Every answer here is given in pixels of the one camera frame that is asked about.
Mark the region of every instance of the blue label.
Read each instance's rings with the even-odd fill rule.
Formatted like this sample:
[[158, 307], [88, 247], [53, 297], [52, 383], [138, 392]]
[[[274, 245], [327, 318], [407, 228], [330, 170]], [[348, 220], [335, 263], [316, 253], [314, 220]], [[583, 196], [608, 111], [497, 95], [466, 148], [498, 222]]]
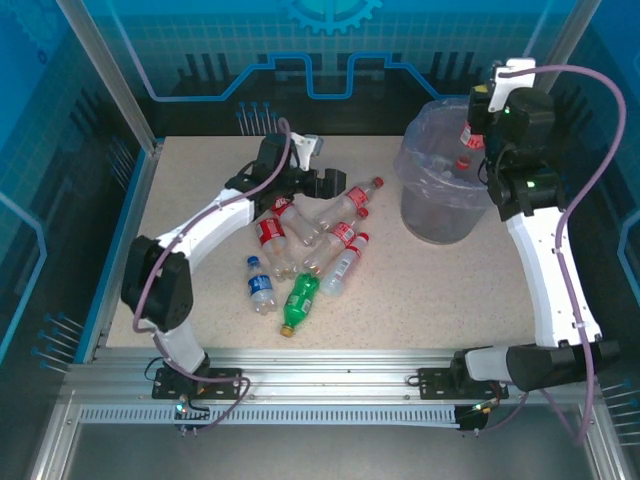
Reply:
[[273, 290], [271, 280], [267, 275], [256, 275], [249, 280], [249, 295], [253, 295], [259, 290]]

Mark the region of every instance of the blue wall panel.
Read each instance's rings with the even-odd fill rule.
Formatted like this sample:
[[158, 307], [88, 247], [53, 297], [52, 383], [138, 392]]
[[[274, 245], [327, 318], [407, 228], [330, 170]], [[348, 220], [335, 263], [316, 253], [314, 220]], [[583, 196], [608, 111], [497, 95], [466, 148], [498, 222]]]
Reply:
[[266, 109], [247, 112], [251, 102], [323, 134], [402, 133], [420, 105], [468, 92], [494, 60], [525, 50], [544, 58], [573, 4], [96, 0], [88, 8], [164, 136], [264, 133]]

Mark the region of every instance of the plastic bottle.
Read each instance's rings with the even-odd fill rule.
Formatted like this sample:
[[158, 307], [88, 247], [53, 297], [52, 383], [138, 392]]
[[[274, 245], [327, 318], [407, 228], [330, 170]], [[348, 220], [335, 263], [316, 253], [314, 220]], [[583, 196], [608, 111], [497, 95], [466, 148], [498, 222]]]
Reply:
[[296, 327], [307, 318], [319, 286], [320, 280], [313, 275], [309, 273], [298, 275], [296, 284], [284, 306], [284, 325], [280, 329], [281, 335], [291, 338]]
[[284, 197], [276, 198], [276, 202], [271, 207], [285, 227], [293, 230], [293, 233], [307, 247], [313, 247], [316, 238], [320, 235], [320, 229], [304, 218], [292, 201]]
[[331, 297], [339, 297], [344, 292], [347, 277], [355, 270], [364, 247], [369, 243], [369, 235], [359, 233], [351, 245], [336, 258], [327, 275], [320, 282], [320, 291]]
[[371, 201], [373, 193], [382, 185], [384, 185], [384, 182], [380, 177], [375, 177], [369, 182], [357, 184], [327, 210], [316, 215], [315, 222], [326, 232], [337, 225], [338, 222], [352, 217], [358, 209], [367, 205]]
[[304, 259], [305, 270], [315, 275], [322, 275], [331, 263], [356, 238], [357, 225], [369, 216], [366, 208], [358, 210], [357, 215], [349, 222], [339, 222], [333, 230], [325, 233], [316, 249]]
[[269, 276], [264, 273], [260, 266], [260, 260], [258, 257], [249, 257], [247, 264], [249, 266], [247, 274], [249, 281], [247, 283], [249, 284], [249, 295], [251, 296], [253, 308], [262, 315], [275, 312], [278, 307], [276, 296], [273, 293]]
[[287, 237], [277, 218], [267, 218], [256, 224], [256, 233], [271, 264], [271, 271], [276, 280], [295, 278], [298, 267], [289, 252]]

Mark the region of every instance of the red label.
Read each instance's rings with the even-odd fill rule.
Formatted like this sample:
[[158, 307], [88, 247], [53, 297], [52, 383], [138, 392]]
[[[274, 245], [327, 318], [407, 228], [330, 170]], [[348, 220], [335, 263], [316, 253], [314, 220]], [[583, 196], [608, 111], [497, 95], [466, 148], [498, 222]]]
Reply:
[[367, 197], [367, 194], [364, 193], [364, 190], [362, 190], [360, 187], [353, 187], [351, 190], [349, 190], [349, 193], [347, 193], [347, 197], [349, 197], [354, 203], [354, 205], [356, 206], [356, 210], [360, 207], [364, 207], [369, 201], [369, 197]]
[[353, 245], [349, 245], [347, 247], [347, 250], [353, 250], [354, 252], [356, 252], [356, 255], [358, 255], [358, 258], [360, 258], [362, 256], [362, 252], [360, 251], [360, 249], [358, 247], [354, 247]]
[[284, 237], [284, 230], [277, 218], [267, 218], [256, 225], [256, 233], [260, 239], [260, 245], [264, 245], [272, 238]]
[[355, 230], [351, 228], [351, 225], [344, 222], [340, 222], [336, 225], [333, 230], [331, 230], [331, 233], [342, 240], [342, 243], [344, 243], [346, 247], [351, 245], [351, 242], [356, 238]]
[[471, 150], [481, 150], [484, 148], [484, 139], [482, 135], [472, 135], [471, 125], [469, 122], [464, 124], [462, 133], [460, 134], [460, 141]]
[[275, 203], [271, 207], [271, 211], [280, 216], [291, 205], [293, 205], [293, 203], [289, 199], [284, 197], [277, 197]]

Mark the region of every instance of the trash bin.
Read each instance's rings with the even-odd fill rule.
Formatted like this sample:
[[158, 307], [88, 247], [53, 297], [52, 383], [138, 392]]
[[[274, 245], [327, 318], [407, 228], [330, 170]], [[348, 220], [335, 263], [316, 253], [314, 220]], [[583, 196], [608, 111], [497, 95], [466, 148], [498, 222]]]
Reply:
[[484, 148], [470, 148], [461, 140], [467, 108], [465, 98], [426, 104], [407, 127], [394, 162], [404, 186], [404, 224], [427, 242], [462, 240], [492, 205], [478, 179]]

